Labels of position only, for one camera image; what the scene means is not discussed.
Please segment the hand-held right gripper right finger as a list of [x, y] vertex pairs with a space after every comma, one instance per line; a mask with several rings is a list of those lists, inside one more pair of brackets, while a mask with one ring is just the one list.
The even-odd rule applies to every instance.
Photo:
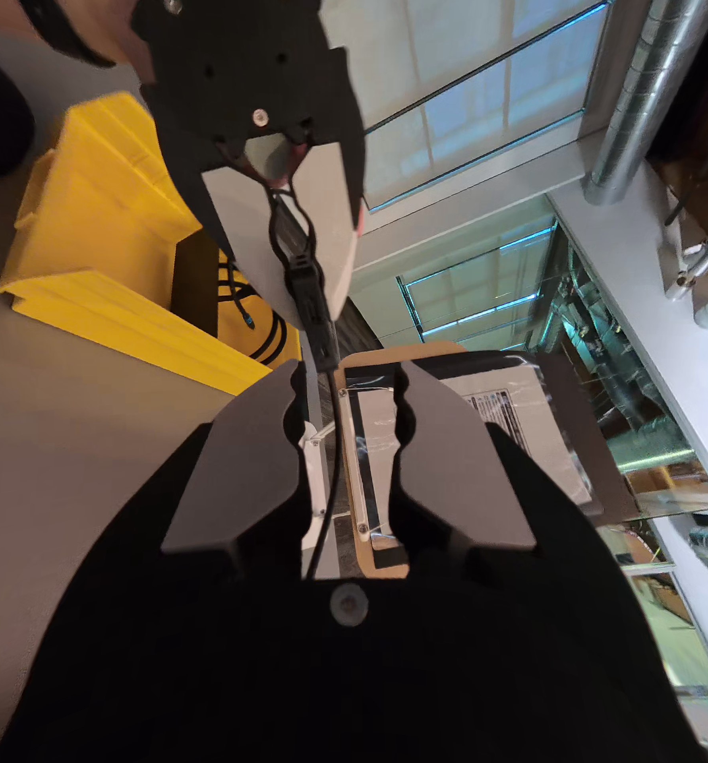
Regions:
[[487, 425], [462, 396], [415, 362], [395, 370], [390, 522], [447, 529], [473, 546], [532, 550], [536, 539]]

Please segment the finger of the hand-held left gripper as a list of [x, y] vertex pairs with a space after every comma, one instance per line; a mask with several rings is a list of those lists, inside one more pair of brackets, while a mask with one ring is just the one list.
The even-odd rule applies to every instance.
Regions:
[[284, 263], [270, 240], [272, 209], [265, 186], [231, 167], [215, 168], [201, 177], [237, 269], [274, 312], [292, 327], [302, 328], [285, 282]]
[[309, 149], [292, 176], [292, 190], [311, 224], [323, 294], [331, 319], [338, 321], [349, 295], [359, 242], [359, 222], [351, 215], [340, 144]]

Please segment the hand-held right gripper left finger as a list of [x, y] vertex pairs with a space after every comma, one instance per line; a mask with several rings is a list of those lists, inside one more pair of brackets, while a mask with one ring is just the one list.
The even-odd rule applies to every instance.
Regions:
[[306, 377], [304, 362], [288, 360], [215, 416], [162, 552], [225, 550], [295, 497], [308, 517]]

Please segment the black adapter box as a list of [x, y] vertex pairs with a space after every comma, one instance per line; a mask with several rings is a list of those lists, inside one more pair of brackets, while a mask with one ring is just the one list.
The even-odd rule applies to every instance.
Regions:
[[317, 235], [292, 190], [269, 191], [269, 240], [282, 263], [283, 282], [311, 348], [318, 372], [338, 369], [337, 332], [324, 294], [325, 278], [317, 259]]

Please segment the person's left hand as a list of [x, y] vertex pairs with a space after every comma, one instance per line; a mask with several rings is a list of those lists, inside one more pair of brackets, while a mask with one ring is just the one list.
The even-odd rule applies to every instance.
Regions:
[[87, 2], [94, 31], [98, 33], [97, 52], [111, 54], [115, 62], [133, 67], [142, 84], [155, 82], [155, 71], [149, 45], [133, 29], [132, 20], [138, 1]]

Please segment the black-framed monitor with plastic film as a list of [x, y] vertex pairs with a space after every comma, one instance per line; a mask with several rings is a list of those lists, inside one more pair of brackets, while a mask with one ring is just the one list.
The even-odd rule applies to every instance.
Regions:
[[588, 508], [595, 494], [567, 425], [594, 425], [586, 408], [564, 419], [552, 394], [553, 375], [546, 369], [559, 357], [513, 350], [461, 352], [413, 361], [458, 393], [479, 414], [518, 444], [573, 499], [596, 526]]

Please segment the black bin divider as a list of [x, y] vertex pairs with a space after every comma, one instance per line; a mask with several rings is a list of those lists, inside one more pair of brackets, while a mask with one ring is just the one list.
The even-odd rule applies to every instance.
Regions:
[[169, 311], [217, 338], [219, 249], [201, 228], [176, 245]]

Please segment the window with roller blind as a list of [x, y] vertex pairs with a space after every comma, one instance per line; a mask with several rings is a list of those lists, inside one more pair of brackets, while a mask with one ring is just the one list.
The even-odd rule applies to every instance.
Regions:
[[544, 295], [557, 230], [551, 212], [472, 224], [360, 269], [350, 297], [383, 347], [515, 347]]
[[328, 1], [378, 211], [581, 116], [612, 2]]

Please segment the yellow storage bin with divider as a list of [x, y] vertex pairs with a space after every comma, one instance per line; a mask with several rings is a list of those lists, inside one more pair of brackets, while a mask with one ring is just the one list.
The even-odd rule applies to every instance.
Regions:
[[12, 310], [238, 395], [288, 360], [299, 332], [219, 254], [217, 338], [169, 311], [176, 245], [202, 228], [153, 120], [127, 92], [74, 105], [39, 158], [0, 275]]

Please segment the glass partition pane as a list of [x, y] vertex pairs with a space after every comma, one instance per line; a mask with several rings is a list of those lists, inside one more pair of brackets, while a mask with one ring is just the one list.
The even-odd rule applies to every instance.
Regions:
[[567, 425], [595, 494], [588, 514], [597, 526], [686, 515], [708, 526], [708, 473], [557, 217], [546, 252], [525, 347], [560, 358], [546, 367], [557, 412], [595, 420]]

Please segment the metal rod fitting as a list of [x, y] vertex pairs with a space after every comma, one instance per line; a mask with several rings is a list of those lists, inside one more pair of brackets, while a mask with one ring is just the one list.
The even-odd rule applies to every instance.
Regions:
[[669, 300], [683, 299], [686, 294], [692, 291], [700, 277], [708, 272], [708, 240], [687, 252], [688, 254], [695, 254], [696, 258], [685, 261], [685, 267], [678, 272], [677, 277], [666, 290], [665, 296]]

